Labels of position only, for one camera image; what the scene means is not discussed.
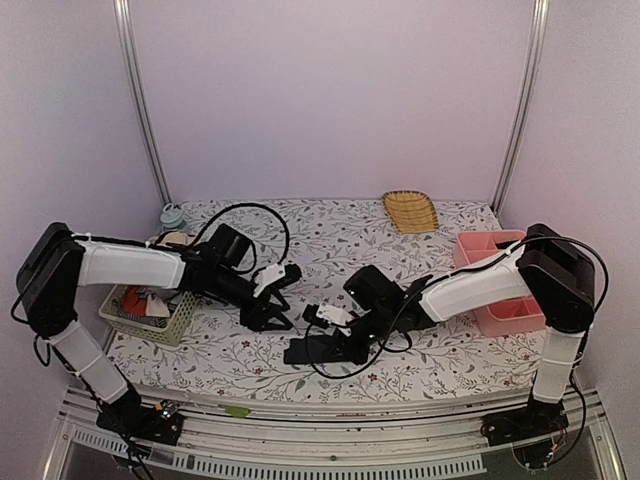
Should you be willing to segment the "beige garment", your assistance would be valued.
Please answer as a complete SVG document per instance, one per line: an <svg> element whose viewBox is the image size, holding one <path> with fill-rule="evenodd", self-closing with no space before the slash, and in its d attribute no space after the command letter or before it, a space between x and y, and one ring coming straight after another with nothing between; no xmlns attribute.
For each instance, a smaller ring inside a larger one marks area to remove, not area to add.
<svg viewBox="0 0 640 480"><path fill-rule="evenodd" d="M187 247L192 244L194 237L181 231L171 231L161 234L155 241L156 245L166 247Z"/></svg>

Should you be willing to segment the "aluminium frame post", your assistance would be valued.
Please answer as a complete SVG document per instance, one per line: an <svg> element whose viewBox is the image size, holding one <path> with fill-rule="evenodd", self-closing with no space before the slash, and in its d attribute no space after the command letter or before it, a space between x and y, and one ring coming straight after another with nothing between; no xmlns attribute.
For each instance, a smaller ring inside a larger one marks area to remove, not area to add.
<svg viewBox="0 0 640 480"><path fill-rule="evenodd" d="M136 119L142 136L145 154L160 202L162 205L165 205L172 202L172 196L159 155L151 116L147 105L147 99L144 92L143 79L134 38L130 2L126 0L114 0L113 7L125 72L129 83Z"/></svg>
<svg viewBox="0 0 640 480"><path fill-rule="evenodd" d="M497 217L500 216L505 206L508 190L516 170L544 49L549 4L550 2L548 0L535 0L533 2L524 73L518 94L515 116L498 181L490 203L491 209Z"/></svg>

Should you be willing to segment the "red garment in basket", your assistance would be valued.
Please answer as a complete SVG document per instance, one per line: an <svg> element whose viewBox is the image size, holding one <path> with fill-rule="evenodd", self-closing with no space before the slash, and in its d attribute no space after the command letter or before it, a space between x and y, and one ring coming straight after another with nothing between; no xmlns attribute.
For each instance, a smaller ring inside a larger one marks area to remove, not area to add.
<svg viewBox="0 0 640 480"><path fill-rule="evenodd" d="M141 287L128 286L122 295L122 310L126 314L144 317L147 315L148 293Z"/></svg>

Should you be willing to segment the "yellow woven bamboo tray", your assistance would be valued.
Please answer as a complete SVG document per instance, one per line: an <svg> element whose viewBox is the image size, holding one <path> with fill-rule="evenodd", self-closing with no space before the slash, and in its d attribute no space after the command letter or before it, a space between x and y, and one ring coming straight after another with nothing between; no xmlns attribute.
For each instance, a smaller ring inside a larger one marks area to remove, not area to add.
<svg viewBox="0 0 640 480"><path fill-rule="evenodd" d="M431 199L419 191L390 191L382 196L383 207L399 233L436 232L439 220Z"/></svg>

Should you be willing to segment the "left aluminium frame post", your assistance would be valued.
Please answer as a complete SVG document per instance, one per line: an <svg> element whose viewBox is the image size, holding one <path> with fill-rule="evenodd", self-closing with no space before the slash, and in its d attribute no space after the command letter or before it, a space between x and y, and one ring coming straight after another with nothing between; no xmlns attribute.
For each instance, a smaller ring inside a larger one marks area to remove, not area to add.
<svg viewBox="0 0 640 480"><path fill-rule="evenodd" d="M126 0L114 0L113 7L125 72L129 83L136 119L142 136L145 154L160 202L162 205L165 205L172 202L172 196L159 155L151 116L147 105L147 99L144 92L143 79L134 38L130 2Z"/></svg>

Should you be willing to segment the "floral tablecloth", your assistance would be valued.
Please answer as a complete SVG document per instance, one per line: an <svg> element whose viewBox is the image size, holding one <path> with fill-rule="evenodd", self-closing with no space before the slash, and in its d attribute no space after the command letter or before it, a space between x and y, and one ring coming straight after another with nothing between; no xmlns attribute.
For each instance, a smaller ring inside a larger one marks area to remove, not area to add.
<svg viewBox="0 0 640 480"><path fill-rule="evenodd" d="M252 239L257 247L248 262L271 264L280 258L298 264L302 277L286 289L289 331L255 333L239 323L229 306L204 303L193 314L181 342L166 346L123 333L111 342L109 358L132 381L195 394L261 401L311 403L379 403L358 397L337 380L343 367L333 364L324 375L308 366L283 362L291 339L305 329L301 314L309 304L327 303L346 310L354 302L344 283L359 268L373 264L401 285L423 271L443 273L454 265L459 233L503 229L488 205L444 201L436 206L439 229L433 233L399 233L378 200L269 200L263 209L229 211L223 201L183 205L192 231L211 233L220 213L225 223Z"/></svg>

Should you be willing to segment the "green tape piece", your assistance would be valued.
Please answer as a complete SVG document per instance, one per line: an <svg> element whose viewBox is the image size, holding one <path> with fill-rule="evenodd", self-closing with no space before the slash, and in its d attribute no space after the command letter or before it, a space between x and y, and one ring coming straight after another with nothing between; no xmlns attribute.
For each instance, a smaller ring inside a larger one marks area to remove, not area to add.
<svg viewBox="0 0 640 480"><path fill-rule="evenodd" d="M246 418L251 410L246 407L234 406L234 405L222 405L225 413L233 418Z"/></svg>

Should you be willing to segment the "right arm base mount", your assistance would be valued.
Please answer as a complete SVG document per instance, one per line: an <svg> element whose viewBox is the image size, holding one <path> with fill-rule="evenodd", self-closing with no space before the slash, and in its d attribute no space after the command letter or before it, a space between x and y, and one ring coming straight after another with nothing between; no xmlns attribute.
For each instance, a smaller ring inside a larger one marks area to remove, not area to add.
<svg viewBox="0 0 640 480"><path fill-rule="evenodd" d="M529 398L523 407L483 416L480 433L490 446L496 446L560 432L568 426L562 402Z"/></svg>

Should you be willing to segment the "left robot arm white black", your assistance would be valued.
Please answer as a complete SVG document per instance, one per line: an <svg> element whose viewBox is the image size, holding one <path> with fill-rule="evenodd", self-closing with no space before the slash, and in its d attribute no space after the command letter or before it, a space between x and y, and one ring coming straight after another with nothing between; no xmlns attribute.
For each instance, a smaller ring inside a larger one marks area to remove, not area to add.
<svg viewBox="0 0 640 480"><path fill-rule="evenodd" d="M189 292L238 308L241 324L250 330L288 330L289 305L281 291L300 280L301 269L280 259L253 274L242 272L238 266L250 247L226 225L206 241L160 245L80 234L54 222L16 274L16 304L24 312L22 322L99 400L111 404L111 419L126 433L138 434L148 426L148 412L126 396L125 376L81 323L79 291L133 286Z"/></svg>

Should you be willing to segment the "aluminium front rail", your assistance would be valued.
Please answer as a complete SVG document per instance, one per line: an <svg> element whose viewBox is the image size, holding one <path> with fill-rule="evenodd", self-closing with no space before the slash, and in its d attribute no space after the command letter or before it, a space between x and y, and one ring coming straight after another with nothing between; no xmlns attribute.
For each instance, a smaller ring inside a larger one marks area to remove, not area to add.
<svg viewBox="0 0 640 480"><path fill-rule="evenodd" d="M521 407L523 390L404 403L290 403L142 387L146 403L179 402L176 446L149 445L157 479L627 479L606 410L586 389L564 398L569 428L553 462L542 437L490 446L482 417ZM246 407L233 418L222 405Z"/></svg>

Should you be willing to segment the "navy underwear with cream waistband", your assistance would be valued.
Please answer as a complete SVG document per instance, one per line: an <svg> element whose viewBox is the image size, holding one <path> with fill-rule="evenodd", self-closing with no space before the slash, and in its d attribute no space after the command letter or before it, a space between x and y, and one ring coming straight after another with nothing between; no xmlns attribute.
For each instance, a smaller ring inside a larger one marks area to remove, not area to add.
<svg viewBox="0 0 640 480"><path fill-rule="evenodd" d="M336 339L329 335L312 335L291 339L284 350L283 362L286 365L308 365L337 363L346 357L341 352Z"/></svg>

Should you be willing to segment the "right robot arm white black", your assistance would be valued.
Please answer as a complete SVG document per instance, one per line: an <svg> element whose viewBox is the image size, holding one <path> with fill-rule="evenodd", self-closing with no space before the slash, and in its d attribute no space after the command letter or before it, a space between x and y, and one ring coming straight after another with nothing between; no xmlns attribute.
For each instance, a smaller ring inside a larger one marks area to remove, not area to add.
<svg viewBox="0 0 640 480"><path fill-rule="evenodd" d="M529 386L517 427L537 436L552 424L579 346L594 318L594 265L543 224L527 231L464 231L454 265L407 285L376 265L344 283L355 311L309 305L301 356L318 373L374 401L457 397Z"/></svg>

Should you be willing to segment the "mint lidded glass jar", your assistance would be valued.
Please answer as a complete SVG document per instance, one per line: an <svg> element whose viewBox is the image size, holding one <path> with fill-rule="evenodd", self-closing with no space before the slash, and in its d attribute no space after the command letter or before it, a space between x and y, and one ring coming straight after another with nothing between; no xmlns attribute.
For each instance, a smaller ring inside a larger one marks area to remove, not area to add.
<svg viewBox="0 0 640 480"><path fill-rule="evenodd" d="M162 233L184 232L186 229L186 216L182 208L175 203L166 204L160 213Z"/></svg>

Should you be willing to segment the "pink divided organizer box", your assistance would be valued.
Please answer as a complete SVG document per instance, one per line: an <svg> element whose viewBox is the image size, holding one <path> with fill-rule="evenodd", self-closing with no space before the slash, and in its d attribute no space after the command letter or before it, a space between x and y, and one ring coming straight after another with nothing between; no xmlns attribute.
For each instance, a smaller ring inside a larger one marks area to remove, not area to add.
<svg viewBox="0 0 640 480"><path fill-rule="evenodd" d="M480 266L504 253L522 240L521 230L466 231L457 236L454 264L458 269ZM481 333L499 337L545 328L545 317L536 300L529 295L515 266L514 254L470 278L465 289Z"/></svg>

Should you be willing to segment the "cream perforated laundry basket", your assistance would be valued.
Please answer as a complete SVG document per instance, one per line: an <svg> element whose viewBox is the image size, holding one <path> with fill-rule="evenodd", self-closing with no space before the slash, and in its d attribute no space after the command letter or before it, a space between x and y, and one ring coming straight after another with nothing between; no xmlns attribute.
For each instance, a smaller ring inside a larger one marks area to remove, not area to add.
<svg viewBox="0 0 640 480"><path fill-rule="evenodd" d="M123 334L154 343L177 346L191 325L199 300L190 292L178 293L178 300L171 301L168 317L140 316L124 310L124 285L113 287L98 310L98 315Z"/></svg>

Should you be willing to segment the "right aluminium frame post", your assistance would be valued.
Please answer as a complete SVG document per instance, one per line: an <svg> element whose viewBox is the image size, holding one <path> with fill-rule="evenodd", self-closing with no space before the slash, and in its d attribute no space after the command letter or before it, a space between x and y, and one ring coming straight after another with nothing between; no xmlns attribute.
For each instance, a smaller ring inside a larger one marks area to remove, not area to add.
<svg viewBox="0 0 640 480"><path fill-rule="evenodd" d="M516 170L544 49L549 4L550 2L548 0L535 0L533 2L524 73L518 94L515 116L498 181L490 203L491 209L497 217L500 216L505 206L508 190Z"/></svg>

